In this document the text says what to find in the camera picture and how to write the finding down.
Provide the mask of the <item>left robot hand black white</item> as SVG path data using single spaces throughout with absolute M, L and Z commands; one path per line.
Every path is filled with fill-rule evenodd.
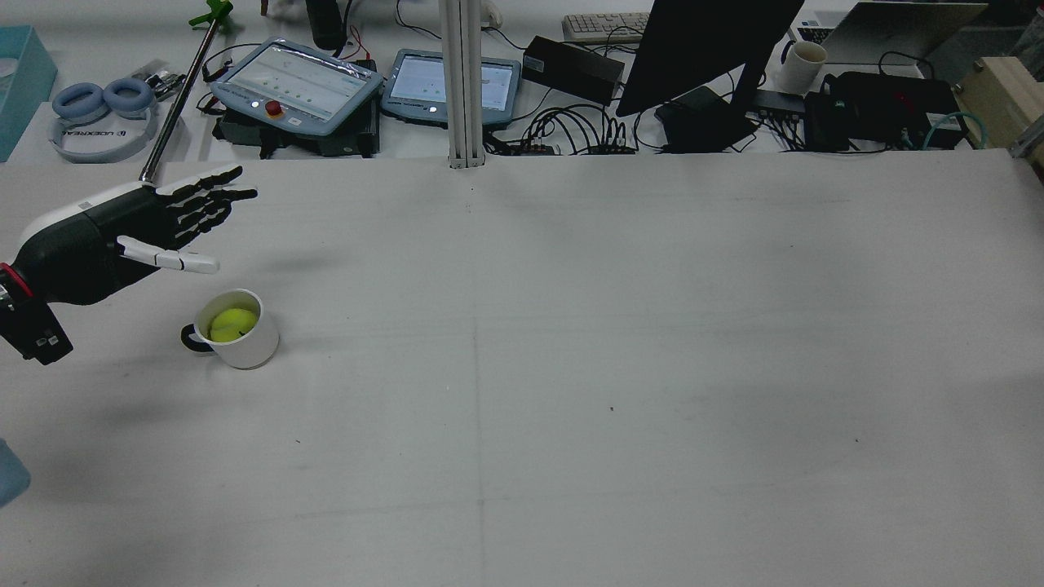
M 48 302 L 91 305 L 155 271 L 213 274 L 219 261 L 186 252 L 223 224 L 232 203 L 255 198 L 243 169 L 218 170 L 157 187 L 135 181 L 38 217 L 26 227 L 11 271 Z

